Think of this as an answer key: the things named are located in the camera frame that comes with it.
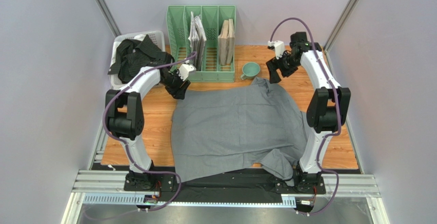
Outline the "grey long sleeve shirt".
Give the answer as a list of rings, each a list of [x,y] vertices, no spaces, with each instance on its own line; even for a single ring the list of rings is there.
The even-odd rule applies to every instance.
[[[290,180],[309,131],[293,98],[266,79],[228,90],[189,90],[172,115],[175,170],[186,182],[259,163]]]

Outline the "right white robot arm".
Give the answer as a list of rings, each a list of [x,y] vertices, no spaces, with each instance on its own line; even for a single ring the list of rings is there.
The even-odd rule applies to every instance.
[[[306,121],[311,128],[303,156],[293,167],[293,188],[308,192],[322,184],[322,161],[332,137],[341,133],[346,121],[351,91],[343,88],[329,71],[325,54],[318,43],[311,43],[305,32],[290,37],[290,50],[283,41],[268,41],[268,49],[275,56],[267,61],[269,81],[277,84],[289,77],[299,66],[307,72],[314,94],[306,111]]]

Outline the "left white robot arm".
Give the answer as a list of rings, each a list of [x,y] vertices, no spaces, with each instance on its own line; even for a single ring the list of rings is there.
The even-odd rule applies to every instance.
[[[196,71],[191,64],[182,64],[174,71],[169,65],[159,67],[142,67],[140,72],[120,90],[106,93],[103,116],[104,129],[107,134],[118,140],[128,157],[129,173],[126,185],[145,191],[156,191],[159,183],[157,171],[151,171],[152,159],[149,157],[142,138],[145,126],[142,100],[156,85],[163,84],[175,99],[184,99],[190,85],[188,77]]]

